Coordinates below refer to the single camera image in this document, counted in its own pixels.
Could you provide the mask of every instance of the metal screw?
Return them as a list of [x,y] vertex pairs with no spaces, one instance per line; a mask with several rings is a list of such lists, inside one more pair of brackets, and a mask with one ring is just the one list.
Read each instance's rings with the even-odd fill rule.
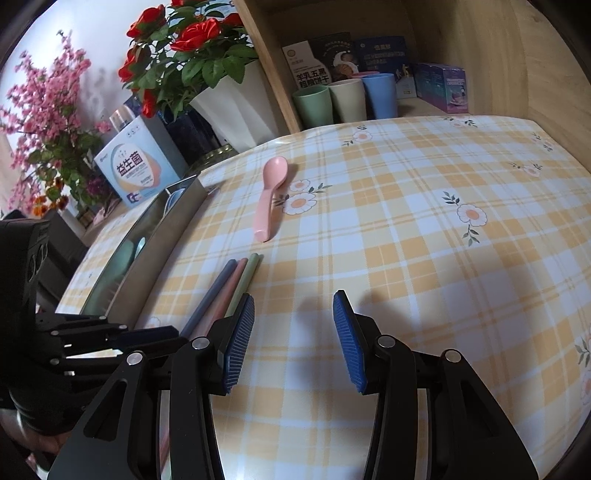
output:
[[132,354],[129,355],[129,357],[127,357],[127,363],[128,365],[137,365],[138,363],[140,363],[142,361],[144,357],[142,356],[141,353],[139,352],[134,352]]
[[445,358],[451,363],[456,364],[462,359],[462,356],[457,350],[448,350],[445,352]]
[[205,337],[197,337],[195,340],[192,341],[191,346],[195,350],[203,350],[209,346],[209,340]]
[[383,346],[384,348],[392,348],[396,345],[396,340],[390,335],[382,335],[378,338],[378,345]]

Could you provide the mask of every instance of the blue cup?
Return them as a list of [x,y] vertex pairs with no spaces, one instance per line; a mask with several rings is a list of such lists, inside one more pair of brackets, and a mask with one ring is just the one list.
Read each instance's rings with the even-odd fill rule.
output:
[[393,73],[376,73],[361,78],[376,119],[396,118],[396,78]]

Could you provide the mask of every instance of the yellow plaid tablecloth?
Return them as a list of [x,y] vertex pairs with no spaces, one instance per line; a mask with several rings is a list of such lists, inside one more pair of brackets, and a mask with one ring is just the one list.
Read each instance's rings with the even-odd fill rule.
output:
[[[293,169],[275,198],[278,233],[257,244],[261,169],[275,155]],[[228,259],[264,254],[239,384],[212,397],[227,479],[361,478],[376,398],[348,378],[331,308],[341,288],[356,312],[410,348],[461,351],[540,477],[560,459],[591,408],[591,176],[535,123],[466,116],[322,127],[225,161],[201,181],[219,190],[176,246],[138,326],[157,318],[181,328]],[[119,219],[112,232],[131,223]],[[79,279],[100,269],[116,238],[101,234],[62,310],[80,309],[88,287]],[[423,478],[425,409],[420,429]]]

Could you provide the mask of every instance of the purple box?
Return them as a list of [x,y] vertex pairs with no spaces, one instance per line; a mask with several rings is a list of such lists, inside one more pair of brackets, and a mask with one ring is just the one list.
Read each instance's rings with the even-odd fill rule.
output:
[[414,80],[417,85],[417,97],[426,102],[433,103],[431,86],[431,64],[416,63],[413,65]]
[[431,95],[427,101],[447,113],[468,113],[466,71],[449,65],[427,65],[431,71]]

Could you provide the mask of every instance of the white flower pot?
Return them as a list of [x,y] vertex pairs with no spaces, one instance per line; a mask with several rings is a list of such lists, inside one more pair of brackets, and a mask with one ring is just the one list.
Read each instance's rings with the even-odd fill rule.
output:
[[191,100],[191,106],[207,120],[220,142],[245,152],[287,135],[287,126],[261,62],[246,65],[242,83],[225,76]]

